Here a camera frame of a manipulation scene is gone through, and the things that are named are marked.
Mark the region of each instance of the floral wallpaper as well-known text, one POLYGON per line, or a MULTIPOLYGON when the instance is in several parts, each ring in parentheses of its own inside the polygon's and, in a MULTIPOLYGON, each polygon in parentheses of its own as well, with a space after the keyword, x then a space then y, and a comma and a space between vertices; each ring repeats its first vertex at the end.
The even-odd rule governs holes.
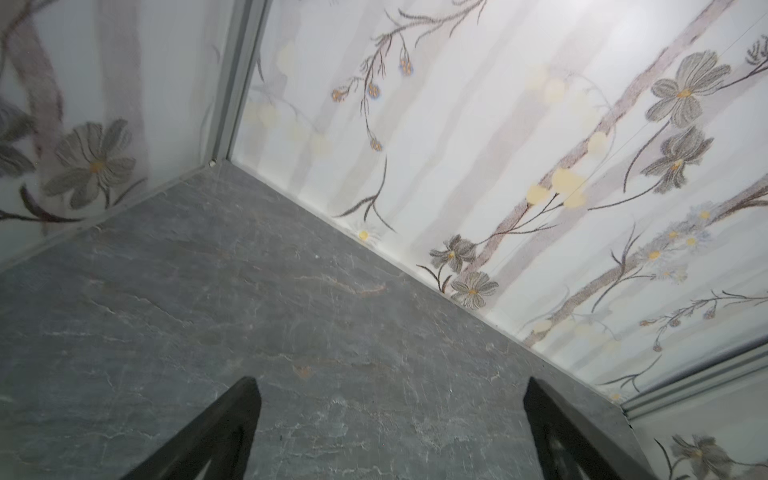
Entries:
POLYGON ((231 10, 0 2, 0 263, 202 164, 231 10))
POLYGON ((632 422, 657 477, 768 478, 767 380, 753 372, 632 422))
POLYGON ((768 336, 768 5, 275 5, 233 161, 623 402, 768 336))

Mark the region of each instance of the metal trim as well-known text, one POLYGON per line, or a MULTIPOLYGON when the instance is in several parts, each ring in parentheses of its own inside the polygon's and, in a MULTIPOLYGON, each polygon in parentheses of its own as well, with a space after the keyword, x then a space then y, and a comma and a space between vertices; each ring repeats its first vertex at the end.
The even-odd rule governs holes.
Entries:
POLYGON ((205 158, 229 159, 272 0, 236 0, 222 60, 205 158))
POLYGON ((759 346, 671 385, 638 396, 622 405, 627 419, 640 417, 768 369, 768 345, 759 346))

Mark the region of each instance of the flower stem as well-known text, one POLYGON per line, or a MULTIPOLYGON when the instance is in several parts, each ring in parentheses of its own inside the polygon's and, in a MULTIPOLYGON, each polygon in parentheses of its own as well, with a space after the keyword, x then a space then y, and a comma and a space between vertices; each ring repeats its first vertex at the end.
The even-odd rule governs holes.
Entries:
POLYGON ((658 132, 656 132, 653 137, 648 139, 648 141, 645 142, 645 145, 643 145, 641 147, 640 151, 637 152, 637 155, 635 155, 634 158, 632 159, 632 161, 630 162, 629 168, 627 168, 627 173, 624 174, 624 193, 627 193, 627 182, 629 181, 629 173, 632 171, 632 167, 634 166, 634 162, 636 162, 637 159, 640 158, 640 156, 643 154, 643 152, 648 147, 648 145, 650 145, 654 140, 656 140, 656 137, 658 137, 661 134, 661 132, 663 132, 664 129, 667 128, 667 125, 669 125, 669 124, 670 124, 670 122, 667 121, 667 123, 664 124, 664 126, 658 132))
POLYGON ((639 197, 642 197, 643 195, 647 194, 648 192, 650 192, 650 191, 651 191, 651 190, 653 190, 654 188, 658 187, 658 186, 659 186, 659 184, 661 183, 661 181, 662 181, 663 179, 664 179, 664 177, 662 177, 661 179, 659 179, 659 181, 658 181, 658 182, 656 182, 656 183, 655 183, 655 184, 654 184, 654 185, 653 185, 651 188, 649 188, 648 190, 646 190, 646 191, 644 191, 644 192, 642 192, 642 193, 640 193, 640 194, 637 194, 637 195, 635 195, 634 197, 629 197, 629 198, 626 198, 626 199, 624 199, 624 200, 622 200, 622 201, 620 201, 620 202, 616 202, 615 204, 600 205, 599 207, 592 207, 592 208, 590 208, 589 210, 600 210, 601 208, 616 207, 617 205, 625 204, 625 203, 627 203, 628 201, 634 200, 635 198, 639 198, 639 197))
POLYGON ((732 85, 735 85, 735 84, 739 83, 740 81, 745 81, 749 77, 753 77, 754 75, 757 75, 759 73, 764 72, 765 70, 768 70, 768 67, 764 67, 764 65, 766 63, 768 63, 768 60, 764 60, 763 63, 761 63, 760 65, 757 65, 750 73, 744 75, 742 78, 739 78, 738 80, 734 80, 734 81, 732 81, 730 83, 727 83, 727 84, 723 85, 722 87, 718 88, 717 90, 718 91, 723 90, 724 88, 728 88, 728 87, 730 87, 732 85))
POLYGON ((555 207, 549 208, 549 206, 550 206, 550 205, 552 205, 552 202, 554 202, 554 199, 555 199, 555 198, 557 198, 557 197, 558 197, 558 195, 559 195, 559 194, 555 194, 555 195, 554 195, 554 197, 552 197, 552 198, 551 198, 551 199, 550 199, 550 200, 547 202, 547 204, 546 204, 546 205, 544 205, 544 208, 543 208, 543 209, 542 209, 542 210, 541 210, 539 213, 537 213, 536 215, 534 215, 534 216, 533 216, 533 218, 531 218, 530 220, 526 220, 525 222, 523 222, 523 223, 520 223, 519 225, 517 225, 517 224, 516 224, 516 225, 514 225, 512 228, 510 228, 509 230, 504 230, 503 232, 492 233, 492 235, 491 235, 490 237, 486 238, 486 239, 485 239, 485 240, 483 240, 482 242, 477 242, 477 243, 475 243, 475 247, 478 247, 478 246, 482 245, 483 243, 485 243, 485 242, 489 241, 489 240, 490 240, 491 238, 493 238, 493 237, 497 237, 498 235, 524 235, 524 234, 526 234, 526 233, 536 233, 536 232, 540 232, 540 231, 543 231, 543 230, 549 230, 550 228, 555 228, 557 225, 550 225, 550 226, 547 226, 547 225, 545 224, 545 225, 542 225, 541 227, 537 227, 537 228, 535 228, 535 229, 533 229, 533 230, 526 230, 525 232, 518 232, 518 231, 517 231, 517 230, 521 229, 522 227, 525 227, 526 225, 528 225, 528 224, 529 224, 530 222, 532 222, 533 220, 536 220, 536 219, 537 219, 537 218, 539 218, 541 215, 543 215, 543 214, 546 214, 546 213, 548 213, 548 212, 551 212, 551 211, 553 211, 553 210, 557 210, 558 208, 562 207, 562 206, 563 206, 563 204, 559 204, 559 205, 557 205, 557 206, 555 206, 555 207))
POLYGON ((13 19, 8 28, 2 32, 2 37, 0 37, 0 78, 2 78, 2 74, 5 71, 5 57, 6 51, 8 50, 8 39, 11 37, 11 34, 28 18, 56 1, 57 0, 42 0, 42 2, 33 6, 32 4, 34 3, 34 0, 27 0, 24 8, 22 8, 18 15, 16 15, 16 18, 13 19))

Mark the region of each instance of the branch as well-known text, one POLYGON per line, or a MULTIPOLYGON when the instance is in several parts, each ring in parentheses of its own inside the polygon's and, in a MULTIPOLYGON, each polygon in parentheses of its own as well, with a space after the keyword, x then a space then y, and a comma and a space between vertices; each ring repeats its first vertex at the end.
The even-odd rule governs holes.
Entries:
POLYGON ((392 228, 389 223, 386 223, 381 215, 379 215, 379 211, 376 209, 376 201, 379 199, 379 195, 381 195, 382 190, 384 190, 384 183, 386 182, 386 168, 387 168, 387 161, 388 158, 384 157, 384 173, 382 174, 382 183, 379 185, 379 191, 376 192, 376 194, 371 195, 370 197, 363 198, 361 201, 354 204, 351 208, 344 211, 342 214, 336 215, 333 218, 343 218, 348 215, 354 214, 360 207, 363 205, 367 205, 366 212, 362 216, 362 221, 368 220, 368 213, 373 210, 373 213, 381 220, 384 225, 389 228, 391 231, 397 233, 394 228, 392 228))
POLYGON ((24 7, 22 7, 18 15, 14 17, 14 19, 11 21, 11 24, 2 32, 2 36, 0 37, 0 79, 2 79, 2 74, 5 72, 5 59, 7 58, 8 54, 8 40, 16 31, 16 28, 24 23, 28 18, 32 17, 35 13, 41 11, 43 8, 56 1, 57 0, 42 0, 37 5, 33 5, 35 3, 34 0, 26 0, 24 7))
POLYGON ((0 221, 3 220, 20 220, 23 222, 39 222, 39 223, 75 223, 83 220, 82 218, 64 218, 58 215, 54 215, 38 205, 32 195, 27 190, 26 185, 22 185, 18 189, 18 195, 22 199, 24 208, 33 215, 33 217, 27 217, 26 215, 10 214, 0 210, 0 221))
POLYGON ((637 159, 640 158, 640 156, 643 154, 643 152, 648 147, 648 145, 652 144, 654 142, 654 140, 656 140, 656 138, 659 135, 661 135, 661 132, 663 132, 664 129, 667 128, 667 125, 669 125, 669 124, 670 124, 670 122, 667 121, 667 123, 664 124, 664 126, 662 128, 660 128, 659 131, 656 132, 653 137, 649 138, 648 141, 645 142, 645 145, 643 145, 640 148, 640 151, 637 152, 637 155, 635 155, 634 158, 632 159, 632 161, 629 163, 629 167, 627 168, 627 173, 624 175, 624 193, 627 193, 627 182, 629 181, 629 173, 632 171, 632 167, 634 166, 634 162, 636 162, 637 159))
MULTIPOLYGON (((467 2, 460 2, 458 4, 454 4, 457 6, 461 6, 466 4, 467 2)), ((453 32, 458 28, 458 26, 463 23, 464 20, 469 16, 470 13, 472 13, 474 10, 479 9, 480 12, 478 13, 478 21, 480 19, 480 15, 482 14, 483 10, 485 9, 485 5, 488 3, 488 0, 472 0, 472 3, 465 6, 464 8, 461 8, 457 12, 445 15, 442 17, 430 17, 427 15, 412 15, 409 13, 405 13, 403 10, 398 10, 398 13, 400 17, 402 17, 403 20, 406 20, 407 22, 398 22, 394 18, 392 18, 389 13, 386 13, 389 20, 392 21, 392 23, 395 25, 395 27, 386 32, 382 33, 378 37, 375 38, 375 45, 376 50, 373 52, 372 55, 367 57, 365 60, 363 60, 361 65, 361 77, 351 77, 346 84, 336 88, 333 90, 333 93, 331 96, 333 97, 334 101, 344 101, 347 96, 349 96, 349 93, 353 88, 357 88, 357 85, 362 81, 362 97, 360 98, 360 113, 365 119, 366 123, 366 133, 368 134, 368 138, 371 143, 371 148, 376 151, 381 151, 383 149, 383 146, 379 142, 378 138, 376 137, 376 134, 374 134, 373 130, 371 130, 370 123, 369 123, 369 115, 370 115, 370 105, 369 100, 366 95, 371 95, 372 97, 377 97, 379 93, 376 93, 376 95, 373 95, 372 93, 376 91, 376 75, 378 74, 381 78, 384 78, 386 76, 386 57, 389 56, 389 51, 392 47, 392 40, 395 36, 399 36, 402 41, 402 49, 401 52, 404 52, 401 54, 401 60, 403 58, 403 55, 405 55, 404 58, 409 59, 409 53, 408 49, 406 47, 405 39, 402 36, 402 33, 404 31, 412 30, 415 28, 421 28, 421 27, 427 27, 427 29, 418 36, 414 43, 414 48, 419 46, 419 42, 424 39, 425 37, 428 37, 429 35, 435 33, 442 27, 444 27, 447 24, 450 24, 452 22, 453 26, 451 27, 451 31, 449 33, 449 37, 453 35, 453 32)))
POLYGON ((637 236, 634 235, 634 228, 635 226, 632 225, 632 231, 629 234, 629 240, 627 240, 627 244, 624 245, 624 250, 623 250, 623 253, 621 254, 621 261, 616 260, 616 256, 614 255, 613 251, 611 251, 611 258, 614 260, 614 262, 618 263, 619 265, 619 269, 620 269, 619 276, 616 279, 616 281, 613 282, 613 284, 609 286, 607 290, 603 292, 602 295, 600 295, 600 297, 598 298, 598 301, 594 303, 594 305, 592 306, 592 311, 591 311, 592 313, 594 313, 594 309, 598 307, 598 305, 603 300, 603 298, 605 298, 605 296, 608 295, 608 292, 613 290, 616 287, 616 285, 618 285, 619 283, 625 280, 629 280, 630 278, 637 278, 635 276, 629 276, 627 278, 624 278, 624 274, 627 272, 627 255, 629 254, 629 250, 632 248, 632 245, 634 245, 637 239, 640 238, 640 235, 637 235, 637 236))
POLYGON ((607 382, 605 382, 605 383, 598 383, 597 385, 598 385, 598 386, 611 385, 611 384, 613 384, 613 383, 618 383, 618 382, 620 382, 620 381, 622 381, 622 380, 626 380, 624 383, 622 383, 622 384, 621 384, 621 388, 624 388, 624 386, 625 386, 625 385, 627 385, 627 382, 631 382, 631 383, 632 383, 632 386, 633 386, 633 387, 634 387, 634 389, 635 389, 635 391, 636 391, 637 393, 640 393, 640 390, 639 390, 639 388, 637 387, 637 384, 635 384, 635 380, 637 380, 637 377, 639 377, 639 376, 643 375, 645 372, 647 372, 648 370, 650 370, 650 369, 651 369, 651 368, 652 368, 654 365, 656 365, 656 362, 658 362, 659 360, 661 360, 661 355, 659 355, 658 357, 656 357, 656 359, 653 361, 653 363, 651 363, 651 364, 650 364, 648 367, 646 367, 646 368, 645 368, 643 371, 641 371, 641 372, 638 372, 638 373, 632 373, 632 374, 630 374, 630 375, 625 375, 625 376, 622 376, 622 377, 619 377, 619 378, 617 378, 617 379, 613 379, 613 380, 608 380, 608 381, 607 381, 607 382))
POLYGON ((544 208, 542 208, 542 209, 541 209, 541 211, 540 211, 539 213, 537 213, 537 214, 536 214, 534 217, 532 217, 530 220, 527 220, 527 221, 525 221, 525 222, 523 222, 523 223, 521 223, 521 224, 519 224, 519 225, 515 225, 515 226, 513 226, 512 228, 510 228, 509 230, 506 230, 506 231, 504 231, 504 232, 495 232, 495 233, 492 233, 490 237, 486 238, 486 239, 485 239, 485 240, 483 240, 482 242, 477 242, 477 243, 475 244, 475 246, 479 246, 479 245, 482 245, 483 243, 485 243, 485 242, 489 241, 491 238, 493 238, 493 237, 496 237, 496 236, 498 236, 498 235, 510 235, 510 234, 518 234, 518 235, 519 235, 519 234, 524 234, 524 233, 535 233, 535 232, 540 232, 540 231, 542 231, 542 230, 549 230, 550 228, 555 228, 557 225, 552 225, 552 226, 550 226, 550 227, 547 227, 547 226, 546 226, 546 224, 545 224, 545 225, 542 225, 542 226, 540 226, 540 227, 538 227, 538 228, 535 228, 535 229, 533 229, 533 230, 529 230, 529 231, 525 231, 525 232, 518 232, 518 231, 517 231, 518 229, 520 229, 520 228, 522 228, 522 227, 525 227, 526 225, 528 225, 528 224, 529 224, 530 222, 532 222, 533 220, 536 220, 536 219, 537 219, 537 218, 539 218, 541 215, 543 215, 543 214, 546 214, 547 212, 551 212, 551 211, 553 211, 553 210, 555 210, 555 209, 558 209, 558 208, 562 207, 562 206, 563 206, 563 204, 559 204, 559 205, 557 205, 556 207, 552 207, 552 208, 549 208, 549 206, 550 206, 550 205, 552 205, 552 202, 554 202, 554 199, 555 199, 555 198, 557 198, 557 197, 558 197, 558 195, 559 195, 559 194, 555 194, 555 195, 554 195, 554 197, 552 197, 552 198, 551 198, 551 199, 550 199, 550 200, 547 202, 547 204, 546 204, 546 205, 544 205, 544 208))
MULTIPOLYGON (((749 200, 751 197, 754 197, 755 194, 758 194, 765 189, 768 189, 768 174, 763 175, 757 182, 715 207, 712 211, 713 214, 705 227, 722 220, 727 216, 723 215, 723 212, 732 210, 736 205, 742 204, 745 200, 749 200)), ((694 232, 697 228, 700 228, 700 226, 693 222, 684 221, 680 223, 677 231, 680 235, 688 235, 689 233, 694 232)), ((550 317, 551 326, 549 329, 542 332, 531 332, 528 337, 525 338, 524 344, 528 347, 532 347, 536 343, 542 341, 559 323, 570 318, 577 306, 580 306, 582 303, 589 300, 600 289, 603 289, 606 286, 611 285, 617 279, 620 279, 625 270, 634 270, 640 266, 641 263, 645 262, 646 259, 642 255, 644 251, 663 250, 668 247, 672 241, 673 239, 669 238, 668 235, 661 233, 658 237, 647 243, 645 247, 640 248, 635 254, 628 256, 626 259, 622 259, 623 261, 621 263, 623 266, 616 266, 608 270, 582 287, 571 298, 566 300, 563 306, 550 317)))
MULTIPOLYGON (((683 54, 706 30, 712 25, 734 0, 713 0, 710 4, 666 47, 645 71, 639 74, 627 87, 613 107, 600 120, 592 134, 597 132, 607 133, 616 126, 624 115, 637 103, 637 99, 651 87, 651 85, 673 64, 678 56, 683 54)), ((578 163, 587 153, 587 145, 590 134, 584 140, 575 145, 570 152, 561 158, 556 165, 539 181, 539 185, 549 189, 551 187, 552 174, 558 168, 571 168, 578 163)), ((498 225, 496 232, 503 232, 512 228, 528 210, 528 202, 523 200, 512 212, 498 225)), ((502 242, 503 236, 491 239, 465 271, 475 272, 485 265, 493 256, 502 242)))
POLYGON ((624 200, 618 201, 615 204, 600 205, 599 207, 592 207, 592 208, 589 208, 588 210, 600 210, 601 208, 616 207, 617 205, 625 204, 625 203, 627 203, 629 201, 632 201, 632 200, 634 200, 636 198, 642 197, 643 195, 647 194, 648 192, 650 192, 654 188, 658 187, 663 179, 664 178, 662 177, 661 179, 659 179, 658 182, 653 184, 648 190, 644 190, 642 193, 639 193, 639 194, 635 195, 634 197, 625 198, 624 200))
MULTIPOLYGON (((30 115, 35 119, 32 143, 38 155, 35 162, 38 181, 45 184, 61 172, 56 156, 56 146, 61 137, 63 97, 56 85, 56 75, 51 59, 44 49, 35 25, 28 17, 13 29, 6 47, 22 87, 26 90, 30 115)), ((48 211, 61 214, 65 206, 61 197, 43 197, 41 204, 48 211)))
POLYGON ((117 197, 116 199, 114 199, 114 203, 112 204, 112 207, 114 207, 115 205, 119 205, 119 204, 120 204, 120 202, 121 202, 121 201, 123 201, 123 200, 125 199, 125 197, 127 197, 127 196, 128 196, 128 194, 129 194, 129 193, 130 193, 130 192, 131 192, 131 191, 132 191, 134 188, 138 187, 139 185, 141 185, 142 183, 144 183, 144 182, 146 182, 146 181, 147 181, 147 178, 146 178, 146 177, 144 177, 144 178, 142 178, 142 179, 140 179, 140 180, 137 180, 137 181, 135 181, 135 182, 134 182, 134 183, 133 183, 131 186, 129 186, 128 188, 126 188, 126 189, 125 189, 125 191, 124 191, 122 194, 118 195, 118 197, 117 197))

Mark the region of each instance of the glass panel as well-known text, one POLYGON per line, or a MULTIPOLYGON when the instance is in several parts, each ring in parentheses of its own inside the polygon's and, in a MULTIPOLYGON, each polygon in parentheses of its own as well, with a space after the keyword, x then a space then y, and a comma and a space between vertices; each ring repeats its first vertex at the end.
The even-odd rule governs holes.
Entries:
POLYGON ((232 7, 3 3, 0 262, 202 163, 232 7))

